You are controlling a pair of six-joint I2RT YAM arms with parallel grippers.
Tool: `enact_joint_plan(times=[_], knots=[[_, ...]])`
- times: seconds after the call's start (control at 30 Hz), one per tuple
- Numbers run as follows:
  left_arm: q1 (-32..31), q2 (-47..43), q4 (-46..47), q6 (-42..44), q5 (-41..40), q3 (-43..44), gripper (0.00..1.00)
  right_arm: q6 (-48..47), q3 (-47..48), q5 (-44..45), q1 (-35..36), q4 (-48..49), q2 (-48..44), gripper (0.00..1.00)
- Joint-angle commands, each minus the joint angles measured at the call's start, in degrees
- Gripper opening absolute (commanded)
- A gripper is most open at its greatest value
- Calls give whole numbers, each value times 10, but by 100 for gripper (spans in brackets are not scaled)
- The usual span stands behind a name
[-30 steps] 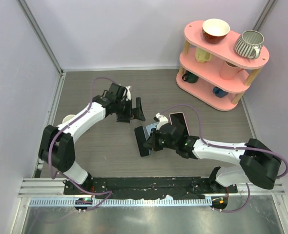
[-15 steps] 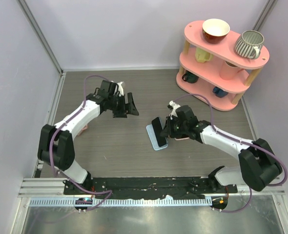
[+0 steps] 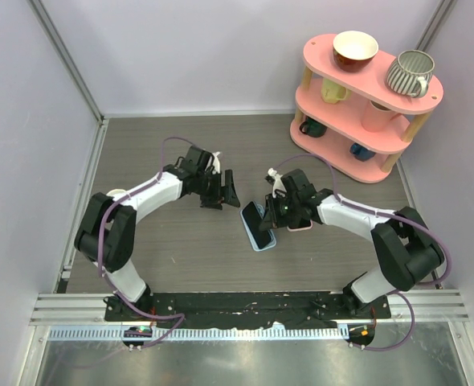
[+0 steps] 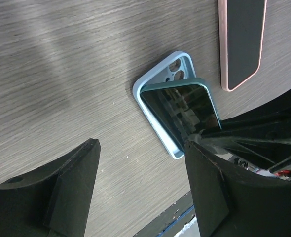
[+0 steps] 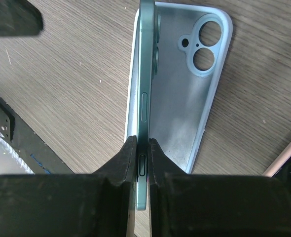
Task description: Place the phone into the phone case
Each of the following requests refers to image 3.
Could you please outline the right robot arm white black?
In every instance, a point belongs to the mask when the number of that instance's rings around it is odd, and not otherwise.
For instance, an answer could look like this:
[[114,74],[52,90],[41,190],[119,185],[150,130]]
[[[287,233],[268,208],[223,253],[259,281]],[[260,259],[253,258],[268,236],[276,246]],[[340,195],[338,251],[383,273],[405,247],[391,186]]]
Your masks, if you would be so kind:
[[351,317],[363,316],[384,295],[411,290],[444,262],[442,249],[412,207],[383,211],[330,189],[318,191],[300,169],[285,175],[269,169],[266,180],[272,193],[265,197],[261,229],[298,229],[313,222],[344,229],[374,246],[376,266],[342,290],[342,305]]

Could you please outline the pink phone case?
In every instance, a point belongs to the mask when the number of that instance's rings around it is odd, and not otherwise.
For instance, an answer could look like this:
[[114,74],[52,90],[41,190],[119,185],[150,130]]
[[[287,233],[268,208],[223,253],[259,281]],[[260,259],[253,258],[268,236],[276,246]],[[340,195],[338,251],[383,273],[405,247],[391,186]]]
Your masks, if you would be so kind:
[[313,227],[313,222],[311,220],[301,219],[300,222],[293,226],[288,226],[287,229],[290,232],[301,232],[309,230]]

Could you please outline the black phone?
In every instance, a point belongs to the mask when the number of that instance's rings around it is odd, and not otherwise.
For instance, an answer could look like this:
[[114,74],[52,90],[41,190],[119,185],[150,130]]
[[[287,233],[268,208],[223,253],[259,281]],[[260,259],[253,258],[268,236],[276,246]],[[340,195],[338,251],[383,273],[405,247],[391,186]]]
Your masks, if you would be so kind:
[[262,220],[262,216],[255,202],[249,202],[241,211],[241,216],[257,250],[263,250],[273,242],[270,231],[263,232],[259,230],[259,223]]

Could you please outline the blue phone case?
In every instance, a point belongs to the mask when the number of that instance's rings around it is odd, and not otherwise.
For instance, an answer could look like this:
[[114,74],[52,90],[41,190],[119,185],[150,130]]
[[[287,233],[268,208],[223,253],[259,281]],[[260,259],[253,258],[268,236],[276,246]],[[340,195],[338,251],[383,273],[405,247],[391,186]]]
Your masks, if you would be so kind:
[[252,249],[261,252],[276,246],[276,237],[271,229],[263,230],[260,225],[264,219],[264,208],[254,201],[240,211],[244,229]]

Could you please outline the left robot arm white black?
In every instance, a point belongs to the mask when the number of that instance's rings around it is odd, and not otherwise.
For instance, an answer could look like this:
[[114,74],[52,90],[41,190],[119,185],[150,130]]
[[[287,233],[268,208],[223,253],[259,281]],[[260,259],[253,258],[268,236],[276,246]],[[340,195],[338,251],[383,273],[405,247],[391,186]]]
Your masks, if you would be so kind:
[[163,166],[151,179],[109,195],[94,194],[80,222],[75,249],[90,260],[115,290],[123,311],[135,321],[170,320],[151,314],[153,293],[131,260],[136,227],[158,208],[186,195],[198,195],[200,206],[221,210],[240,207],[233,170],[222,170],[219,153],[190,146],[186,155]]

